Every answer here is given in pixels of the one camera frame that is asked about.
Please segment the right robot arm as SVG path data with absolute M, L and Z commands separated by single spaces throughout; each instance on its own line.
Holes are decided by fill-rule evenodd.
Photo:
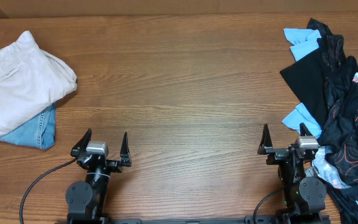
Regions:
M 315 176 L 308 177 L 304 163 L 315 159 L 320 148 L 316 138 L 309 132 L 304 123 L 300 124 L 301 133 L 293 144 L 287 148 L 274 148 L 270 136 L 269 127 L 264 125 L 262 139 L 257 153 L 266 155 L 266 164 L 278 165 L 278 176 L 283 187 L 268 194 L 263 198 L 252 215 L 252 221 L 258 223 L 260 218 L 257 212 L 260 206 L 270 197 L 284 194 L 284 209 L 276 211 L 269 218 L 269 223 L 276 224 L 327 224 L 328 216 L 323 216 L 321 211 L 326 208 L 326 186 L 322 180 Z

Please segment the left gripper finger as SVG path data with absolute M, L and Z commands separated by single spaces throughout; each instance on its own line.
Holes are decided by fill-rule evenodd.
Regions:
M 81 152 L 84 151 L 91 141 L 92 130 L 89 128 L 85 135 L 73 146 L 71 152 Z
M 127 132 L 124 133 L 121 150 L 120 150 L 120 156 L 121 157 L 130 157 Z

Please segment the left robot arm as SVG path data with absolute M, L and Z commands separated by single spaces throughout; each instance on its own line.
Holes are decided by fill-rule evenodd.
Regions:
M 73 146 L 70 155 L 86 170 L 85 180 L 69 186 L 65 199 L 68 204 L 68 223 L 111 223 L 109 214 L 104 213 L 104 204 L 112 173 L 121 173 L 132 165 L 128 136 L 124 134 L 119 160 L 108 159 L 106 142 L 93 141 L 92 130 Z

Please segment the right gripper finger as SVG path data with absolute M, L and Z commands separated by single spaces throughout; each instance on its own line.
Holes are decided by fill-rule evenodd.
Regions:
M 259 149 L 272 149 L 272 148 L 273 148 L 273 144 L 272 144 L 272 139 L 270 136 L 268 124 L 264 124 L 262 139 L 259 144 Z
M 305 123 L 300 123 L 300 136 L 312 136 Z

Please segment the black orange patterned jersey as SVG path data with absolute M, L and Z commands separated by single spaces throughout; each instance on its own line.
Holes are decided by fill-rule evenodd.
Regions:
M 319 142 L 331 152 L 326 160 L 338 171 L 345 189 L 328 186 L 328 194 L 339 209 L 342 223 L 358 223 L 358 63 L 344 53 L 344 38 L 326 24 L 310 19 L 308 28 L 319 31 L 323 65 L 323 91 L 328 118 Z

